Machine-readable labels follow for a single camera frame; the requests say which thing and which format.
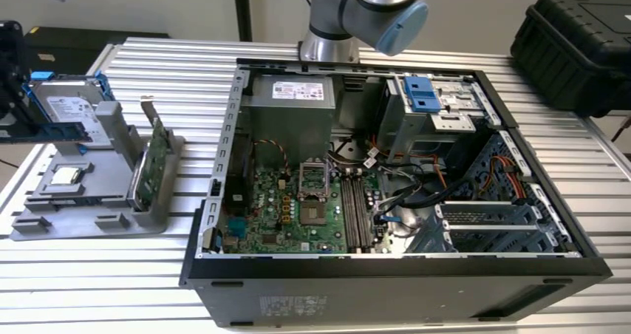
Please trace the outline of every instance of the black plastic frame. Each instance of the black plastic frame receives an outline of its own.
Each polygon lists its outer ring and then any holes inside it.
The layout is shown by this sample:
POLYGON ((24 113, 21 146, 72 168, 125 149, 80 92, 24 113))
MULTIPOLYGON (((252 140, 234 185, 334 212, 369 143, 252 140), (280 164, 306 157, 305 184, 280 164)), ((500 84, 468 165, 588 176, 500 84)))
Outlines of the black plastic frame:
POLYGON ((593 245, 587 239, 587 234, 573 218, 572 212, 563 202, 560 193, 553 187, 549 177, 539 163, 532 150, 519 133, 516 123, 504 102, 483 71, 468 69, 432 69, 419 67, 393 67, 364 64, 325 64, 300 63, 296 61, 262 61, 237 58, 237 69, 256 71, 260 74, 296 74, 286 72, 288 65, 301 64, 302 72, 308 67, 324 68, 317 74, 333 72, 334 67, 358 69, 376 69, 382 72, 423 72, 433 74, 472 75, 493 105, 495 111, 503 121, 505 130, 515 141, 525 158, 535 179, 545 192, 549 201, 559 213, 564 225, 571 233, 573 244, 584 255, 581 258, 488 258, 469 257, 465 259, 272 259, 266 257, 253 259, 194 259, 197 247, 198 223, 201 211, 194 213, 186 254, 182 263, 180 285, 186 285, 188 279, 325 279, 325 278, 360 278, 360 277, 407 277, 407 276, 561 276, 563 279, 549 281, 572 281, 573 276, 597 276, 601 279, 612 276, 604 259, 599 256, 593 245))

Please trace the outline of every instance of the sticker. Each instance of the sticker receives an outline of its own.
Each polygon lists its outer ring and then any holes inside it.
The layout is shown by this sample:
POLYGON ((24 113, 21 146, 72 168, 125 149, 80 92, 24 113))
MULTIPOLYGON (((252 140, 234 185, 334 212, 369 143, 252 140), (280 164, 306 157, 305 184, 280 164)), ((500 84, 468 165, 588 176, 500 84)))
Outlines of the sticker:
POLYGON ((377 154, 378 154, 378 149, 376 147, 372 147, 370 150, 368 151, 368 156, 373 158, 376 157, 377 154))
POLYGON ((324 84, 277 81, 273 83, 273 99, 324 100, 324 84))
POLYGON ((49 55, 48 53, 37 53, 37 57, 40 57, 41 61, 54 62, 54 56, 49 55))
POLYGON ((326 296, 261 296, 258 304, 265 317, 320 316, 326 308, 326 296))
POLYGON ((76 205, 74 200, 50 200, 52 205, 76 205))
POLYGON ((369 157, 365 161, 364 161, 364 167, 370 169, 370 167, 374 165, 376 163, 376 159, 369 157))
POLYGON ((88 136, 92 138, 92 142, 85 143, 86 146, 109 145, 108 134, 102 130, 88 101, 77 97, 50 96, 46 102, 54 113, 52 116, 54 122, 82 123, 88 136))
POLYGON ((444 102, 447 103, 447 105, 457 105, 457 98, 449 96, 448 98, 444 98, 444 102))

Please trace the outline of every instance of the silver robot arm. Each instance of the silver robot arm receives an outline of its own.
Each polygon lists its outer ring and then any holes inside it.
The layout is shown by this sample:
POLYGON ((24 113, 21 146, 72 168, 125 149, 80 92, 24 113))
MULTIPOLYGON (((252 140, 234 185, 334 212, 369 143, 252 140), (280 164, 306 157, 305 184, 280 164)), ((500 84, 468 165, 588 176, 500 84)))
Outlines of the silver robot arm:
POLYGON ((397 55, 425 23, 421 0, 312 0, 301 61, 358 62, 357 39, 385 55, 397 55))

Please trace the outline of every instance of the metal table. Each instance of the metal table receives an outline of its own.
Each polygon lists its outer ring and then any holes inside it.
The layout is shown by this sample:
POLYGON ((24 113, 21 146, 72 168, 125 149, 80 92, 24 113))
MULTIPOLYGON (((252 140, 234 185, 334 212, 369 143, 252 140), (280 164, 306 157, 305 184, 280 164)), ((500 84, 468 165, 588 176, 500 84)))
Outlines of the metal table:
MULTIPOLYGON (((516 323, 423 327, 294 327, 266 332, 629 333, 631 166, 589 120, 548 109, 500 55, 407 51, 366 64, 481 69, 504 100, 613 278, 516 323)), ((168 230, 126 239, 12 242, 12 216, 54 152, 36 146, 0 193, 0 324, 4 333, 224 331, 192 291, 177 288, 192 212, 208 191, 236 57, 293 59, 286 44, 132 38, 108 46, 92 70, 108 77, 128 123, 149 133, 138 98, 152 95, 166 126, 186 138, 168 230)))

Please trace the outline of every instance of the motherboard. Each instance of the motherboard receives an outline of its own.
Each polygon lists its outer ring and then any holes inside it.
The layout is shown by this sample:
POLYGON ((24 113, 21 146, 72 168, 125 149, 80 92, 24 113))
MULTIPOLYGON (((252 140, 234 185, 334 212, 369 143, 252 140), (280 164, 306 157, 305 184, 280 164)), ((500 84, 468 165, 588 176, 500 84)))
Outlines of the motherboard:
MULTIPOLYGON (((346 253, 344 201, 348 197, 342 194, 342 180, 344 176, 328 173, 326 168, 320 173, 305 169, 301 175, 257 168, 248 215, 228 219, 224 252, 346 253), (325 194, 304 194, 324 189, 325 194)), ((368 174, 358 180, 365 189, 361 202, 369 207, 380 194, 376 175, 368 174)))

